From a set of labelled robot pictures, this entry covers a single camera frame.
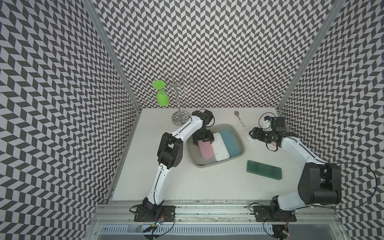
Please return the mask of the dark green pencil case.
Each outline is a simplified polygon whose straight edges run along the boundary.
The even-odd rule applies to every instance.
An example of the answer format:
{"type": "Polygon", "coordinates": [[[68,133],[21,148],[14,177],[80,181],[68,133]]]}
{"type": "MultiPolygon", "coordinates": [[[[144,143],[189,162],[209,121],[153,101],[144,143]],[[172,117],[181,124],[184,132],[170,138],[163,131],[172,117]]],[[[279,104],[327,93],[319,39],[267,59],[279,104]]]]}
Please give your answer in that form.
{"type": "Polygon", "coordinates": [[[247,172],[278,181],[283,178],[281,168],[254,161],[247,161],[247,172]]]}

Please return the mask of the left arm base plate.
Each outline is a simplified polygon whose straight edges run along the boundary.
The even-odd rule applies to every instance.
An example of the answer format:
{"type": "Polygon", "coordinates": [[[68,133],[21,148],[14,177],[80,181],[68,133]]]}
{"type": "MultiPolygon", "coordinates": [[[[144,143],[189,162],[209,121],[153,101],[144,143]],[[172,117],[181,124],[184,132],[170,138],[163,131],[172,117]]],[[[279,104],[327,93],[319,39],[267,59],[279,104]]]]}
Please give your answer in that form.
{"type": "Polygon", "coordinates": [[[173,222],[175,220],[175,206],[162,206],[155,210],[147,210],[143,206],[136,209],[134,222],[154,223],[160,218],[164,218],[164,222],[173,222]]]}

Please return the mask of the translucent white pencil case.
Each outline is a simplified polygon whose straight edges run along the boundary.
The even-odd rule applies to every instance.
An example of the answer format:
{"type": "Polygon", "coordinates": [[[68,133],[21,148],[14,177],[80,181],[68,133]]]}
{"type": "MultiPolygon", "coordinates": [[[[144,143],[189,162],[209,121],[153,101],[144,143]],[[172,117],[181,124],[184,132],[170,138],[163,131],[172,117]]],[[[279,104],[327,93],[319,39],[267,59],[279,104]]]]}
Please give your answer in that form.
{"type": "Polygon", "coordinates": [[[251,136],[250,136],[250,133],[249,132],[245,132],[245,137],[246,139],[248,140],[249,143],[254,143],[256,140],[253,139],[251,136]]]}

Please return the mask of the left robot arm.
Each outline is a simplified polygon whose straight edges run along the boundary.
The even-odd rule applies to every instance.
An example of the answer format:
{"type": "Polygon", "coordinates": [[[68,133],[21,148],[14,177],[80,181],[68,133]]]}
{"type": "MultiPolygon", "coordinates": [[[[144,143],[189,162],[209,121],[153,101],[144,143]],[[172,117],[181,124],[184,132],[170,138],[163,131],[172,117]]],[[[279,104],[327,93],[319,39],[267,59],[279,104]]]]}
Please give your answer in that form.
{"type": "Polygon", "coordinates": [[[190,137],[193,138],[194,144],[198,144],[200,141],[212,143],[214,135],[209,130],[209,124],[214,119],[211,111],[206,109],[196,110],[179,129],[172,133],[165,132],[162,135],[157,152],[157,174],[150,193],[143,199],[141,205],[141,209],[152,219],[157,220],[165,209],[163,207],[163,189],[166,184],[167,175],[182,161],[184,143],[190,137]]]}

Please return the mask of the translucent clear pencil case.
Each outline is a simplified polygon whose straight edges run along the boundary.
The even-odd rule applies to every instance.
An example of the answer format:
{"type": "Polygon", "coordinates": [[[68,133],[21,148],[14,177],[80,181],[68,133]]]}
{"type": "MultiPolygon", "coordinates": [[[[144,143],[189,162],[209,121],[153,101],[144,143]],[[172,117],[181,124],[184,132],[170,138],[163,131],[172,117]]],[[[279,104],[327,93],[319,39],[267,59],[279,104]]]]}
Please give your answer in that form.
{"type": "Polygon", "coordinates": [[[215,156],[213,156],[213,157],[211,157],[211,158],[208,158],[208,159],[203,158],[203,164],[204,164],[205,166],[207,166],[207,165],[211,165],[211,164],[214,164],[214,163],[216,163],[216,158],[215,158],[215,156]]]}

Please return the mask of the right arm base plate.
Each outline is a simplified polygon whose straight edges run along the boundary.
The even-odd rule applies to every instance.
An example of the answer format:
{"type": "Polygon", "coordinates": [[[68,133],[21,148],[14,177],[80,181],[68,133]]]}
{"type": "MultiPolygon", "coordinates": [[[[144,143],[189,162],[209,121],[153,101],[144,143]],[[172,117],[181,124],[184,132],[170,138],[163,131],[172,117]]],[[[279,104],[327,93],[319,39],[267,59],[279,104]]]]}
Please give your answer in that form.
{"type": "Polygon", "coordinates": [[[296,222],[297,218],[293,211],[271,210],[268,206],[253,206],[256,221],[266,222],[296,222]]]}

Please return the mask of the light blue pencil case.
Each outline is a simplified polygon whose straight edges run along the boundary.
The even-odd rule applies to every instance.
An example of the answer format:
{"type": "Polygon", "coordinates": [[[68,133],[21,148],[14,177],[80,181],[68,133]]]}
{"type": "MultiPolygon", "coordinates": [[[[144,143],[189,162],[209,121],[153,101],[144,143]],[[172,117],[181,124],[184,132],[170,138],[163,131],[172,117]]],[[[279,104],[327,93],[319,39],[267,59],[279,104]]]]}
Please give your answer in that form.
{"type": "Polygon", "coordinates": [[[230,155],[230,158],[235,158],[241,155],[239,144],[237,143],[232,133],[229,130],[222,130],[220,131],[220,134],[230,155]]]}

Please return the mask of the pink pencil case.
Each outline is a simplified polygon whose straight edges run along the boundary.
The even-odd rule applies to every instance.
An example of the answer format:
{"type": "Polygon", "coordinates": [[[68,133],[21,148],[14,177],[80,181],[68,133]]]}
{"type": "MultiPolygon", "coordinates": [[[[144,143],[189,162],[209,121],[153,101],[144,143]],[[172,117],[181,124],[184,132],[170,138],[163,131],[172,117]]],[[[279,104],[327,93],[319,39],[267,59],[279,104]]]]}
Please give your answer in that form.
{"type": "Polygon", "coordinates": [[[211,142],[198,141],[198,146],[204,160],[213,161],[215,159],[211,142]]]}

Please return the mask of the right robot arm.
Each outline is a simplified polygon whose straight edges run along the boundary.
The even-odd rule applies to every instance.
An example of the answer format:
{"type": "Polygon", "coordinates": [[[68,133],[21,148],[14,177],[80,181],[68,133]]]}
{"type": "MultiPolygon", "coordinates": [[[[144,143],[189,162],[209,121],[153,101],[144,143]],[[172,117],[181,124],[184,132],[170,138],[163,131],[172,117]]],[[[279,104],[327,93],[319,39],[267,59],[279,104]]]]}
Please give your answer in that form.
{"type": "Polygon", "coordinates": [[[267,145],[275,143],[277,149],[286,151],[302,169],[297,189],[275,196],[268,208],[273,221],[294,217],[295,210],[310,205],[337,205],[342,199],[341,168],[330,164],[313,153],[298,135],[289,132],[283,117],[265,117],[265,127],[255,127],[249,132],[254,140],[267,145]]]}

